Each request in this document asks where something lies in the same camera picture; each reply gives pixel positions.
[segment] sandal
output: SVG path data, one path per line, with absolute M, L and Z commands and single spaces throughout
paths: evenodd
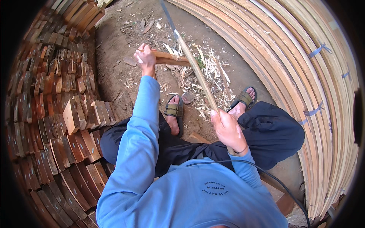
M 246 90 L 248 90 L 249 88 L 252 88 L 255 92 L 255 99 L 252 100 L 250 94 L 248 92 L 246 92 Z M 257 101 L 257 91 L 255 88 L 253 88 L 252 86 L 247 86 L 238 96 L 236 99 L 234 99 L 233 103 L 230 106 L 230 109 L 227 110 L 227 112 L 229 112 L 231 109 L 233 109 L 239 102 L 243 103 L 244 105 L 246 105 L 246 110 L 249 110 L 253 107 L 253 105 L 256 103 Z
M 166 105 L 166 111 L 164 112 L 165 116 L 174 116 L 176 117 L 176 120 L 177 120 L 177 125 L 179 126 L 179 129 L 180 129 L 180 132 L 179 134 L 177 135 L 177 137 L 181 138 L 183 135 L 183 100 L 181 98 L 180 95 L 179 96 L 179 103 L 178 104 L 167 104 Z

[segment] blue sleeve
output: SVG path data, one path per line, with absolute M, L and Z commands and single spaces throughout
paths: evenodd
M 248 162 L 255 163 L 251 155 L 251 150 L 249 148 L 247 154 L 243 157 L 229 155 L 232 160 L 244 160 Z M 243 162 L 232 162 L 235 173 L 249 184 L 253 188 L 261 189 L 262 186 L 260 175 L 258 174 L 257 168 L 253 165 Z
M 159 83 L 143 76 L 133 110 L 122 136 L 115 171 L 97 204 L 100 227 L 112 227 L 152 184 L 158 157 Z

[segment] fist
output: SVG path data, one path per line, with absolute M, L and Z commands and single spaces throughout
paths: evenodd
M 142 69 L 142 75 L 148 75 L 151 77 L 155 75 L 156 57 L 152 53 L 149 45 L 146 45 L 145 43 L 141 44 L 134 53 L 134 58 Z
M 220 110 L 220 115 L 212 109 L 211 120 L 218 139 L 227 147 L 234 149 L 237 156 L 244 156 L 248 152 L 248 145 L 241 128 L 235 118 Z

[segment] pile of wood shavings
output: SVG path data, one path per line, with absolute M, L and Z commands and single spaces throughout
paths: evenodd
M 198 45 L 192 45 L 195 46 L 198 51 L 201 48 Z M 218 108 L 226 111 L 230 108 L 230 104 L 235 98 L 231 89 L 229 88 L 230 80 L 221 67 L 227 64 L 217 65 L 217 62 L 219 62 L 219 57 L 214 54 L 213 49 L 209 49 L 208 54 L 205 55 L 204 58 L 203 55 L 201 55 L 201 50 L 199 53 L 200 54 L 197 56 L 198 58 L 202 59 L 202 62 L 205 65 L 205 68 L 202 68 L 201 71 L 208 84 L 208 87 L 210 87 L 211 93 Z M 200 86 L 198 79 L 196 78 L 195 74 L 193 74 L 192 68 L 172 65 L 166 66 L 172 71 L 173 75 L 177 77 L 178 85 L 183 90 L 183 92 L 191 92 L 195 96 L 192 101 L 192 105 L 200 112 L 199 116 L 205 121 L 210 121 L 210 105 L 204 95 L 204 91 Z

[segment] metal blade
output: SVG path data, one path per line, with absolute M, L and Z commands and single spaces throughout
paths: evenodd
M 164 10 L 164 12 L 165 12 L 165 14 L 166 14 L 167 21 L 169 22 L 169 24 L 170 24 L 170 26 L 171 26 L 171 28 L 172 28 L 172 31 L 173 31 L 173 33 L 174 33 L 174 37 L 175 37 L 175 39 L 177 40 L 177 39 L 178 39 L 178 37 L 180 36 L 180 34 L 179 34 L 179 33 L 177 32 L 177 30 L 176 30 L 175 24 L 174 24 L 174 22 L 173 22 L 173 21 L 172 21 L 172 19 L 171 19 L 171 16 L 170 16 L 170 14 L 169 14 L 169 11 L 167 11 L 167 8 L 166 8 L 166 6 L 165 6 L 164 0 L 160 0 L 160 3 L 161 3 L 161 6 L 162 6 L 162 9 Z

